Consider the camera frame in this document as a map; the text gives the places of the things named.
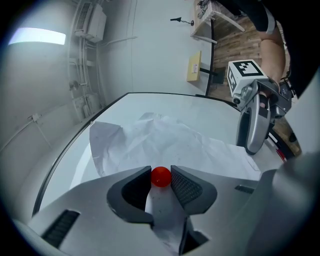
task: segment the person's arm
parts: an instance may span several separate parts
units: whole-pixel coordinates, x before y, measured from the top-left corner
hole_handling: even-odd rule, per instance
[[[260,1],[233,1],[247,14],[261,38],[261,69],[268,77],[279,83],[285,70],[286,57],[284,43],[272,13]],[[264,91],[260,91],[259,93],[266,97],[270,96]]]
[[[284,42],[279,29],[276,27],[272,34],[265,32],[258,34],[261,38],[261,69],[268,77],[279,83],[286,66]]]

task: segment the table leg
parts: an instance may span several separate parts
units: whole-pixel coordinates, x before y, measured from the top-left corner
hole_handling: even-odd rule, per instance
[[[226,20],[227,22],[230,22],[232,25],[234,25],[235,27],[237,27],[238,29],[240,29],[242,32],[245,32],[246,30],[240,26],[238,23],[236,23],[233,19],[229,18],[228,16],[222,14],[221,12],[218,11],[214,11],[214,14],[223,18],[224,20]]]
[[[207,38],[207,37],[204,37],[204,36],[194,35],[193,37],[201,39],[203,41],[207,41],[209,43],[214,43],[214,44],[218,43],[216,40],[213,40],[213,39],[210,39],[210,38]]]
[[[214,28],[214,21],[211,19],[211,39],[214,40],[215,38],[215,28]],[[211,60],[210,60],[210,71],[214,69],[214,56],[215,56],[215,45],[211,43]],[[206,84],[205,96],[209,95],[210,86],[211,86],[211,77],[212,75],[209,74],[208,83]]]
[[[202,67],[200,67],[200,71],[203,72],[203,73],[207,73],[207,74],[214,75],[214,76],[217,76],[217,75],[218,75],[218,73],[213,72],[213,71],[210,71],[210,70],[207,70],[207,69],[204,69],[204,68],[202,68]]]

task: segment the wooden floor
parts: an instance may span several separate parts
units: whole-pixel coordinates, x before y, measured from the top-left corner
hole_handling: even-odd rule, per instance
[[[232,19],[234,18],[223,6],[221,6],[221,12]],[[247,59],[253,59],[258,65],[261,65],[262,62],[260,55],[261,40],[255,26],[248,17],[241,17],[236,21],[245,29],[245,32],[241,32],[220,17],[217,17],[213,22],[214,39],[217,41],[214,47],[213,71],[215,71],[216,68],[225,67],[225,73],[223,84],[213,83],[210,86],[209,96],[230,102],[232,98],[227,81],[228,62]],[[282,32],[280,24],[278,24],[278,27],[280,32]],[[285,51],[285,58],[286,66],[283,76],[285,76],[289,70],[290,56],[287,50]],[[301,153],[300,146],[297,142],[289,142],[288,138],[292,130],[285,118],[277,120],[274,130],[282,137],[295,155]]]

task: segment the white wall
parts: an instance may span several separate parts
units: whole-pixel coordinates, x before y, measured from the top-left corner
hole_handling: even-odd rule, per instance
[[[0,78],[0,146],[35,113],[43,115],[38,123],[51,144],[79,123],[67,73],[68,35],[75,10],[71,1],[44,1],[20,25],[64,33],[65,45],[22,42],[5,49]],[[76,42],[72,41],[71,56],[78,52]],[[70,79],[76,78],[75,66],[70,66]],[[13,216],[12,206],[21,186],[32,167],[50,150],[32,123],[0,152],[0,186]]]
[[[99,63],[108,103],[127,92],[205,94],[208,75],[196,84],[186,81],[189,57],[202,51],[208,68],[211,44],[190,37],[190,25],[170,21],[190,20],[193,1],[117,0],[106,2],[104,42],[137,36],[99,48]]]
[[[16,199],[12,202],[13,208],[11,214],[16,219],[25,224],[31,220],[37,195],[48,171],[67,144],[87,121],[88,119],[84,119],[81,123],[65,132],[63,136],[55,142],[52,151],[41,157],[33,166],[32,170],[23,181],[23,185],[19,189]]]

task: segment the white paper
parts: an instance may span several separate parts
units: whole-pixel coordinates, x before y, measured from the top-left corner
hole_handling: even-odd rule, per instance
[[[100,177],[144,166],[170,170],[176,165],[233,178],[260,178],[258,166],[243,147],[203,136],[175,118],[155,113],[145,113],[125,127],[95,122],[90,148]]]
[[[198,73],[198,64],[193,64],[192,73]]]

